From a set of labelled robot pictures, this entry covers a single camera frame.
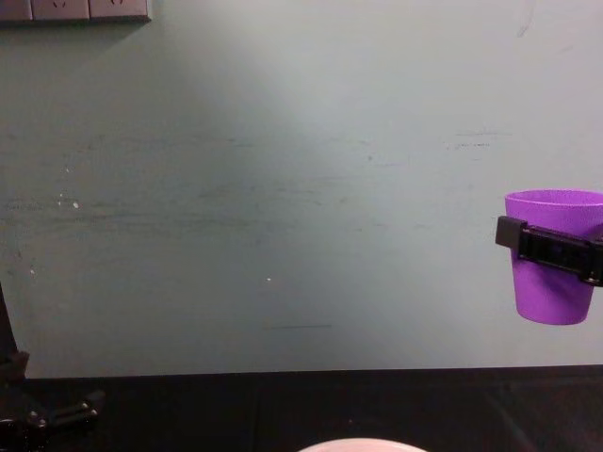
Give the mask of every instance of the dark surface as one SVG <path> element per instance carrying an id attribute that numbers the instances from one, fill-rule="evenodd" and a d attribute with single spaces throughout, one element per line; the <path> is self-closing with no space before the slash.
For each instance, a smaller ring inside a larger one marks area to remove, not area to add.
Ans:
<path id="1" fill-rule="evenodd" d="M 603 366 L 30 380 L 42 403 L 107 393 L 48 451 L 295 452 L 378 437 L 431 452 L 603 450 Z"/>
<path id="2" fill-rule="evenodd" d="M 2 363 L 7 356 L 16 352 L 17 345 L 15 344 L 15 338 L 12 335 L 12 327 L 10 326 L 10 320 L 8 319 L 7 304 L 4 301 L 2 286 L 0 286 L 0 363 Z"/>

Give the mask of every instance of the power socket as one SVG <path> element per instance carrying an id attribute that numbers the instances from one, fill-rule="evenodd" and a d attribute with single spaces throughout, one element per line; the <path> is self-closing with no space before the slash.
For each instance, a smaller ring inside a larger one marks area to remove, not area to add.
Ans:
<path id="1" fill-rule="evenodd" d="M 29 0 L 0 0 L 0 23 L 31 21 Z"/>
<path id="2" fill-rule="evenodd" d="M 150 20 L 147 0 L 90 0 L 92 20 Z"/>
<path id="3" fill-rule="evenodd" d="M 34 21 L 77 21 L 90 18 L 88 0 L 31 0 Z"/>

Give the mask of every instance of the black clip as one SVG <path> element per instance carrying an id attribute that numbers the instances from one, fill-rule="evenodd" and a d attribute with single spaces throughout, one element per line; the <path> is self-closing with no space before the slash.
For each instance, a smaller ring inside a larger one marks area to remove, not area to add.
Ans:
<path id="1" fill-rule="evenodd" d="M 529 226 L 521 219 L 499 217 L 498 245 L 519 259 L 576 274 L 589 285 L 603 286 L 603 242 Z"/>
<path id="2" fill-rule="evenodd" d="M 96 391 L 61 410 L 46 410 L 18 388 L 0 388 L 0 451 L 42 451 L 57 433 L 84 432 L 94 426 L 105 404 Z"/>

